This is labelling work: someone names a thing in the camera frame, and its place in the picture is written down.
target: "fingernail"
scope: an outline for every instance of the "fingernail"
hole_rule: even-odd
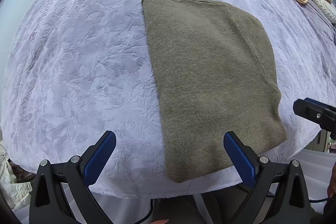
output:
[[[158,221],[152,222],[151,224],[166,224],[168,221],[169,219],[158,220]]]

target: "screw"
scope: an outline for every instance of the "screw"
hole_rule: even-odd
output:
[[[292,165],[294,165],[295,167],[298,167],[300,163],[297,160],[293,160]]]
[[[41,160],[40,165],[41,165],[41,166],[46,166],[47,163],[48,163],[47,160]]]
[[[260,161],[261,161],[262,163],[266,164],[266,163],[268,163],[268,158],[262,156],[262,157],[260,157]]]
[[[72,158],[71,158],[71,162],[72,163],[76,163],[76,162],[78,162],[79,161],[79,157],[78,156],[73,156]]]

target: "bolt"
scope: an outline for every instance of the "bolt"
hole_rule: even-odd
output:
[[[46,166],[47,163],[48,163],[47,160],[41,160],[40,165],[41,165],[41,166]]]
[[[294,165],[295,167],[298,167],[300,166],[300,163],[297,160],[293,160],[292,165]]]
[[[266,164],[266,163],[268,163],[268,158],[262,156],[262,157],[260,157],[260,161],[261,161],[262,163]]]
[[[79,157],[78,156],[73,156],[72,158],[71,158],[71,162],[72,163],[76,163],[76,162],[78,162],[79,161]]]

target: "bed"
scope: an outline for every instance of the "bed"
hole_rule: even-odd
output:
[[[105,130],[117,147],[93,192],[168,198],[241,182],[233,167],[183,183],[165,175],[158,93],[141,0],[33,0],[9,52],[1,127],[12,161],[30,172],[67,161]],[[285,161],[318,126],[296,117],[298,98],[335,105],[335,29],[311,1],[220,0],[258,18],[271,41],[287,140],[268,151]]]

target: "white sheet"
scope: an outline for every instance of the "white sheet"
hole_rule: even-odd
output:
[[[9,53],[1,126],[11,159],[35,172],[81,155],[105,130],[117,147],[93,192],[166,198],[240,182],[228,168],[184,183],[167,179],[158,107],[140,0],[33,0]],[[279,114],[288,139],[272,161],[305,147],[318,125],[296,117],[297,98],[335,105],[335,31],[311,1],[221,0],[257,17],[274,50]]]

